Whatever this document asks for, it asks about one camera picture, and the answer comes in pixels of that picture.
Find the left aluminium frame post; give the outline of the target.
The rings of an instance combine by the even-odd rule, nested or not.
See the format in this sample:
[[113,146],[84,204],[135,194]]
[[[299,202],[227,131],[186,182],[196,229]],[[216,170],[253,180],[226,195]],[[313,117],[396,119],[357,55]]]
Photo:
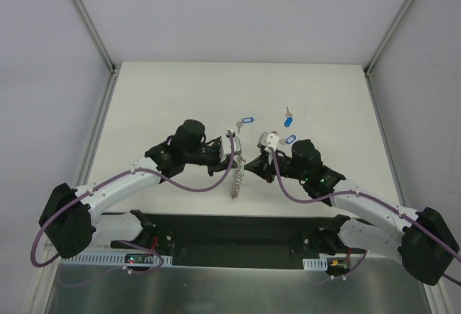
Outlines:
[[83,0],[69,0],[76,11],[87,35],[89,36],[93,46],[98,52],[99,57],[104,63],[109,73],[114,74],[117,71],[117,64],[113,61],[109,54]]

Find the key with solid blue tag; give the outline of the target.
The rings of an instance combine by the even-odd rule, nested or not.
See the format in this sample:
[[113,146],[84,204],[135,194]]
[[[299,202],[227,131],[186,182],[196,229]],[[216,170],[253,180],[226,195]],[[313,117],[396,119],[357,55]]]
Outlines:
[[290,127],[293,122],[293,115],[291,111],[289,110],[289,107],[286,107],[286,112],[285,112],[285,121],[284,121],[284,127]]

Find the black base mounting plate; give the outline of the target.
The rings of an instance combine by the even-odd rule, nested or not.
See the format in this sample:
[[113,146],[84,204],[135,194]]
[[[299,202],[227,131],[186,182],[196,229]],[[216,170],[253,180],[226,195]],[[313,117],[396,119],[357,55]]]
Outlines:
[[302,269],[320,255],[311,238],[334,224],[328,217],[136,215],[143,232],[129,242],[172,257],[175,266]]

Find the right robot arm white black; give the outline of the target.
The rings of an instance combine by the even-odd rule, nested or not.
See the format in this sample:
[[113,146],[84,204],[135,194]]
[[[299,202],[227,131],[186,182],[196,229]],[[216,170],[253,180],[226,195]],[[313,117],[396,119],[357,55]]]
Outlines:
[[413,278],[431,286],[445,277],[453,261],[460,260],[460,247],[439,212],[376,197],[324,165],[311,140],[294,142],[290,155],[270,140],[258,147],[261,154],[246,164],[246,171],[269,183],[296,180],[308,194],[306,204],[322,202],[345,211],[309,237],[316,251],[328,255],[346,247],[370,251],[396,261]]

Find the metal key ring disc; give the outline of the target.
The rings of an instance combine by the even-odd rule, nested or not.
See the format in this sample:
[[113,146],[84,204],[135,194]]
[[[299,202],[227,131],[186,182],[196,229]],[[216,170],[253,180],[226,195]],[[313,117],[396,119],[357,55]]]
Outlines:
[[240,192],[241,183],[242,183],[244,171],[245,171],[245,168],[244,168],[245,165],[246,165],[246,159],[242,155],[238,155],[236,158],[236,168],[234,169],[234,172],[233,172],[233,183],[232,183],[231,191],[230,191],[230,197],[232,199],[236,199]]

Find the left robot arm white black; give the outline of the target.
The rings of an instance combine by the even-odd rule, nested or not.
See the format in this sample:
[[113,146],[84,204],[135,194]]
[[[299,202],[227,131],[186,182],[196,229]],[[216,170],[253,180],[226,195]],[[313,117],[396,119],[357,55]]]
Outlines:
[[93,243],[113,248],[134,245],[153,252],[159,232],[140,210],[110,214],[109,209],[164,182],[197,192],[173,177],[188,164],[206,167],[210,176],[219,171],[229,175],[240,153],[241,142],[233,130],[208,140],[201,122],[186,120],[164,142],[110,178],[76,188],[67,183],[55,187],[40,216],[38,234],[48,238],[62,259],[76,256]]

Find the key with blue white tag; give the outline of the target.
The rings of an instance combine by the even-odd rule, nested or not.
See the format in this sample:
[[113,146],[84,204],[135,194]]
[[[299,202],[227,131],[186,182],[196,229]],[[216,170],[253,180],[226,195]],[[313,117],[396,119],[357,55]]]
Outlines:
[[295,135],[289,135],[286,138],[280,138],[279,139],[279,144],[280,145],[291,145],[296,141],[297,137]]

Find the key with blue framed tag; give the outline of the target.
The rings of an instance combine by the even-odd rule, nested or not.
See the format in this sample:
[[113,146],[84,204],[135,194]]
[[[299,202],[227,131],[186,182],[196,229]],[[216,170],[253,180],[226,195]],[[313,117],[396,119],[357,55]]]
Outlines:
[[240,133],[241,128],[245,124],[249,124],[249,123],[252,123],[252,122],[254,122],[253,117],[244,117],[244,118],[240,119],[239,121],[237,121],[237,123],[236,123],[237,133]]

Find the aluminium frame post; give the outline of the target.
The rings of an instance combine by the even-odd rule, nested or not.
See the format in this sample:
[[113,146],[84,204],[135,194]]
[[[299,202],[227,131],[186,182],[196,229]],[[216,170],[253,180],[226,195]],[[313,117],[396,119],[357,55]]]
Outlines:
[[109,73],[114,74],[117,71],[117,64],[113,61],[109,54],[83,0],[69,0],[76,11],[87,35],[89,36],[93,46],[98,52],[99,57],[104,63]]
[[364,66],[364,76],[366,78],[370,77],[370,74],[378,64],[378,61],[384,55],[387,48],[390,46],[393,38],[396,36],[400,26],[404,22],[405,18],[409,14],[413,5],[416,3],[416,0],[403,0],[400,4],[397,12],[392,18],[390,24],[388,25],[384,35],[381,37],[375,51],[373,52],[371,58],[368,60],[367,64]]

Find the right aluminium frame post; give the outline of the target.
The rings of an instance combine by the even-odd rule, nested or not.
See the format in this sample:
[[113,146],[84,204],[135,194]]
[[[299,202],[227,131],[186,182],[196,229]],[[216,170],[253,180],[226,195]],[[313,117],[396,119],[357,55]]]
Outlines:
[[373,52],[371,58],[368,60],[367,64],[364,66],[364,76],[366,78],[370,77],[370,74],[378,64],[378,61],[384,55],[387,48],[390,46],[393,38],[396,36],[400,26],[404,22],[405,18],[409,14],[413,5],[416,3],[416,0],[403,0],[400,4],[397,12],[392,18],[390,24],[388,25],[384,35],[381,37],[375,51]]

